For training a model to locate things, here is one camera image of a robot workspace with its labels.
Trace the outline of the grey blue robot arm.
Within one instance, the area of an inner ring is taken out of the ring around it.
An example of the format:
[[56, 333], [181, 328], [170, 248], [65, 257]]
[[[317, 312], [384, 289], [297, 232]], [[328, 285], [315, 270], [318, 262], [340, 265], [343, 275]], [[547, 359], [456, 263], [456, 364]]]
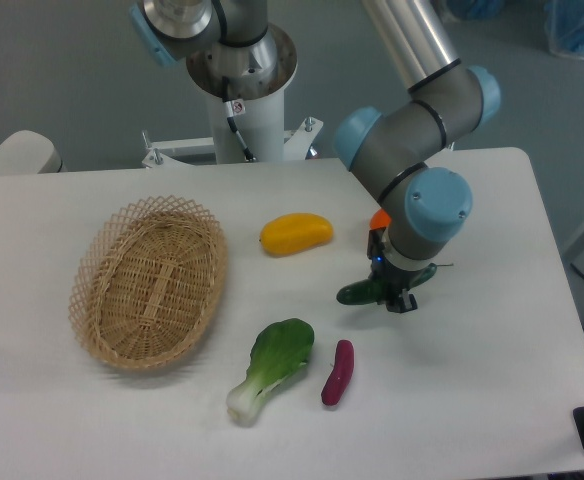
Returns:
[[[405, 313], [416, 309], [413, 290], [434, 276], [434, 257], [472, 208], [467, 182], [427, 162], [489, 120], [501, 96], [491, 74], [461, 63], [429, 2], [368, 1], [365, 9], [410, 100], [390, 115], [361, 108], [335, 133], [338, 158], [389, 218], [369, 232], [369, 277], [337, 299]], [[206, 94], [218, 163], [283, 159], [292, 141], [282, 95], [297, 56], [265, 2], [138, 1], [130, 19], [157, 63], [185, 61]]]

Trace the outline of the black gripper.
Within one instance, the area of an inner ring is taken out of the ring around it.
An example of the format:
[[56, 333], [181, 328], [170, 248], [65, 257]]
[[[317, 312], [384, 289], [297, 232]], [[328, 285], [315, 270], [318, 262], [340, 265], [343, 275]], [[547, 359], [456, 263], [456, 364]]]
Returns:
[[[430, 264], [428, 260], [412, 261], [400, 255], [390, 242], [385, 228], [369, 231], [367, 256], [371, 262], [370, 275], [377, 273], [391, 280], [398, 280], [403, 272], [420, 271]], [[393, 313], [408, 313], [417, 309], [416, 298], [410, 292], [390, 295], [385, 305]]]

